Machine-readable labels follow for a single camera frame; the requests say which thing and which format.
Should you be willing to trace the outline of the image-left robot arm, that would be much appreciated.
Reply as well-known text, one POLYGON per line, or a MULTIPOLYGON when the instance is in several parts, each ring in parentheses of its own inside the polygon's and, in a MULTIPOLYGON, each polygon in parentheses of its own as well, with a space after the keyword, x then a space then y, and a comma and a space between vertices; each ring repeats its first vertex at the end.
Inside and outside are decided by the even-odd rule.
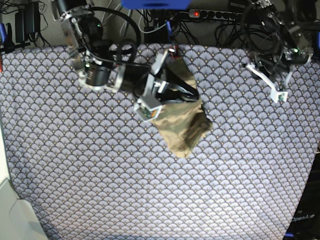
POLYGON ((117 10, 95 7, 85 0, 53 0, 51 8, 53 19, 61 22, 80 85, 93 91, 133 94, 134 111, 145 122, 155 120, 164 105, 199 100, 199 92, 167 67, 167 59, 176 52, 175 47, 158 53, 152 65, 135 62, 141 32, 129 16, 117 10), (103 24, 95 16, 96 12, 123 18, 132 26, 136 39, 123 39, 115 50, 111 50, 113 42, 103 38, 103 24))

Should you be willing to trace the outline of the image-right robot arm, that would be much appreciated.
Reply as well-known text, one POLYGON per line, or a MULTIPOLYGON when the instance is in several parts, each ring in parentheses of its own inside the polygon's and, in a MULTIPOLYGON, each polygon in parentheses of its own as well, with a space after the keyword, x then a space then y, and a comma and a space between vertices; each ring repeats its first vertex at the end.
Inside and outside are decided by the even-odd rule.
POLYGON ((240 29, 249 37, 245 19, 250 10, 255 9, 262 29, 272 38, 272 46, 257 50, 245 67, 270 87, 269 96, 274 103, 287 101, 294 68, 307 65, 313 57, 312 45, 302 25, 289 6, 284 6, 284 10, 279 10, 271 0, 251 0, 240 20, 240 29))

